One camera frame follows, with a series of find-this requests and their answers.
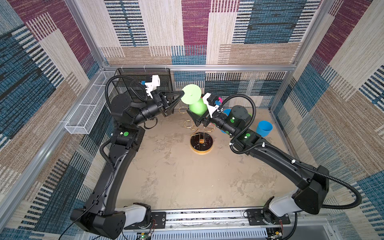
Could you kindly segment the blue wine glass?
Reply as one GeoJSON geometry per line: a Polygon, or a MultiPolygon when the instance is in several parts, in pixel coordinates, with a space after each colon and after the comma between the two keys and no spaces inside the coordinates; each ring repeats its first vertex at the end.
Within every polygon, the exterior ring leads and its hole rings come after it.
{"type": "Polygon", "coordinates": [[[225,114],[225,116],[224,116],[224,119],[223,119],[224,123],[223,123],[223,125],[221,127],[221,131],[223,133],[228,134],[228,135],[232,135],[232,132],[233,132],[232,131],[233,126],[231,125],[232,123],[230,122],[230,120],[232,118],[229,118],[230,112],[231,112],[231,109],[225,109],[222,112],[223,114],[225,114]]]}
{"type": "Polygon", "coordinates": [[[265,138],[273,130],[273,125],[268,121],[260,121],[257,126],[257,134],[265,138]]]}

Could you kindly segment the blue front wine glass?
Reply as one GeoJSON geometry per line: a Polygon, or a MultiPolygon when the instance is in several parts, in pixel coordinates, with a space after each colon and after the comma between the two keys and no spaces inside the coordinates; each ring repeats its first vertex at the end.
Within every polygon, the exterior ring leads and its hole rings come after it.
{"type": "Polygon", "coordinates": [[[273,130],[273,125],[268,121],[260,121],[257,126],[257,134],[265,138],[273,130]]]}

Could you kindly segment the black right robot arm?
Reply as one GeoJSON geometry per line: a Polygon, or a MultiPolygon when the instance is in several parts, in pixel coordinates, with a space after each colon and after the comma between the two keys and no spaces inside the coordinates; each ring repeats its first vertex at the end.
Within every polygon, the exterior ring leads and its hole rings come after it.
{"type": "MultiPolygon", "coordinates": [[[[215,124],[232,138],[240,133],[252,119],[247,109],[242,106],[234,106],[228,115],[219,112],[210,115],[209,112],[205,112],[199,116],[190,110],[187,112],[195,124],[204,124],[204,126],[210,123],[215,124]]],[[[250,129],[235,139],[233,146],[237,151],[245,151],[246,155],[268,164],[297,187],[285,196],[269,198],[263,209],[266,216],[282,217],[299,211],[317,215],[320,212],[329,191],[329,180],[313,172],[318,170],[322,174],[328,174],[329,171],[326,168],[315,168],[307,164],[303,168],[299,167],[297,165],[299,161],[292,163],[289,155],[272,146],[265,138],[250,129]]]]}

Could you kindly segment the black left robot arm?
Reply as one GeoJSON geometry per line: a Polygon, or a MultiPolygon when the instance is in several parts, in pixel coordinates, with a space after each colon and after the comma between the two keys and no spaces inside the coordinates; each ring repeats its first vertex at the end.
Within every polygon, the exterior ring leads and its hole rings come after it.
{"type": "Polygon", "coordinates": [[[106,166],[85,205],[74,209],[70,217],[85,232],[116,239],[126,226],[141,222],[148,225],[151,222],[148,205],[130,207],[133,217],[130,221],[127,220],[128,211],[116,210],[121,184],[146,131],[141,124],[159,114],[165,117],[172,114],[185,93],[153,90],[151,94],[144,101],[135,102],[136,94],[125,92],[107,103],[116,126],[112,137],[100,146],[106,166]]]}

